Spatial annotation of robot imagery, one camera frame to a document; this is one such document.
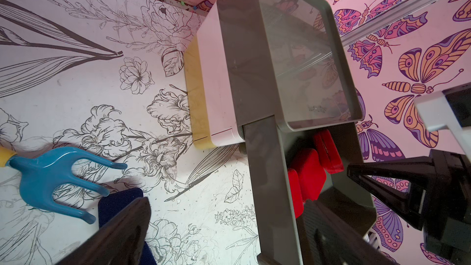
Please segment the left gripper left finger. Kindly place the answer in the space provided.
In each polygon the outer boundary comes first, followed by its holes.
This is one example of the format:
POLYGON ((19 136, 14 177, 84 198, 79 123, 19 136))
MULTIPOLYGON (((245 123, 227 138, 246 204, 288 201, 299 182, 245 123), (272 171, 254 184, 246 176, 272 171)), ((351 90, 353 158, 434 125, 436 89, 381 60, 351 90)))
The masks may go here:
POLYGON ((151 208, 137 198, 99 229, 60 265, 138 265, 141 262, 151 208))

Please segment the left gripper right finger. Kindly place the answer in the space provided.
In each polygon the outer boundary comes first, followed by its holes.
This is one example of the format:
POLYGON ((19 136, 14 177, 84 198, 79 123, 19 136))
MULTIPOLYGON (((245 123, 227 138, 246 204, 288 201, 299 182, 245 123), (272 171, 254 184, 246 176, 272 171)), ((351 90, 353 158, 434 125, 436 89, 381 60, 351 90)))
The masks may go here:
POLYGON ((297 222, 305 265, 393 264, 319 201, 308 200, 297 222))

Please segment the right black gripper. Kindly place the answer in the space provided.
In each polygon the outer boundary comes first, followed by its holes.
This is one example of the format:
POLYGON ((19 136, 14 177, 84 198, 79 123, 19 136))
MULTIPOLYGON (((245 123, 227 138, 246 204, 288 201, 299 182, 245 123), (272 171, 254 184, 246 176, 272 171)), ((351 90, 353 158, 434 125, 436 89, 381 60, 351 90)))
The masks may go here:
POLYGON ((426 157, 349 164, 347 175, 410 226, 422 230, 425 248, 455 265, 471 262, 471 162, 432 150, 426 157), (367 175, 408 179, 408 193, 367 175))

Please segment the red brooch box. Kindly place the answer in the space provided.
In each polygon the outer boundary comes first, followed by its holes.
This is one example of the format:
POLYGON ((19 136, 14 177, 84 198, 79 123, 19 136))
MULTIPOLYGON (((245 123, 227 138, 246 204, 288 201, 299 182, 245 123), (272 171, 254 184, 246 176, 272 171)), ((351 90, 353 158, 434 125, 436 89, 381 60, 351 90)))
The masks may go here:
POLYGON ((299 176, 296 170, 291 168, 288 169, 288 180, 291 191, 294 215, 295 218, 299 218, 304 212, 304 201, 302 197, 299 176))
POLYGON ((303 201, 317 200, 327 179, 317 151, 313 148, 302 149, 292 160, 290 168, 298 174, 303 201))
POLYGON ((329 130, 322 130, 314 135, 315 149, 320 164, 329 174, 343 172, 345 167, 329 130))

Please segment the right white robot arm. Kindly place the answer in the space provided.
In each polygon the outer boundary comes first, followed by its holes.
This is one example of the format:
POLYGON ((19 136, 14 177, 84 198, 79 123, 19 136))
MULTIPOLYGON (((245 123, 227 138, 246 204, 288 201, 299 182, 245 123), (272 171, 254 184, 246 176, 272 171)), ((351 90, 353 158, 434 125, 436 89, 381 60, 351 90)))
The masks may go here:
POLYGON ((424 249, 454 265, 471 262, 471 86, 415 101, 428 131, 450 130, 462 153, 351 164, 350 179, 424 233, 424 249))

